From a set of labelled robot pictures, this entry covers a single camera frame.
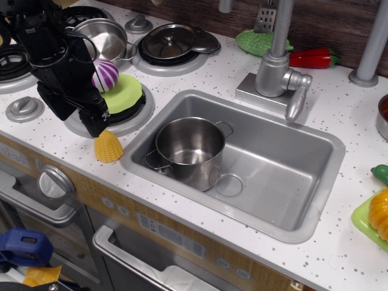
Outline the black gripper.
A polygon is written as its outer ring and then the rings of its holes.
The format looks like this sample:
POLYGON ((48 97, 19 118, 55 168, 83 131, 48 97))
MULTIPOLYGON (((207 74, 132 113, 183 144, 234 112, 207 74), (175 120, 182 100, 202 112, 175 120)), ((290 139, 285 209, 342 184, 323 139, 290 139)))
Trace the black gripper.
POLYGON ((85 36, 71 31, 59 39, 51 55, 30 56, 32 73, 38 78, 38 92, 52 112, 65 121, 74 111, 91 137, 98 137, 110 124, 110 113, 99 90, 92 84, 94 58, 85 36))

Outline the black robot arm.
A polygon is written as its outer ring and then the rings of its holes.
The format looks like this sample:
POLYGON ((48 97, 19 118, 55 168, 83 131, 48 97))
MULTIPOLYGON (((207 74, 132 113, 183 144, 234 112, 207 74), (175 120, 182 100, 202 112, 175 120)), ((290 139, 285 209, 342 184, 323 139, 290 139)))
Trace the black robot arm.
POLYGON ((91 137, 110 124, 109 110, 92 84, 93 58, 87 37, 68 29, 53 1, 1 1, 1 28, 23 46, 37 91, 52 112, 65 121, 74 111, 91 137))

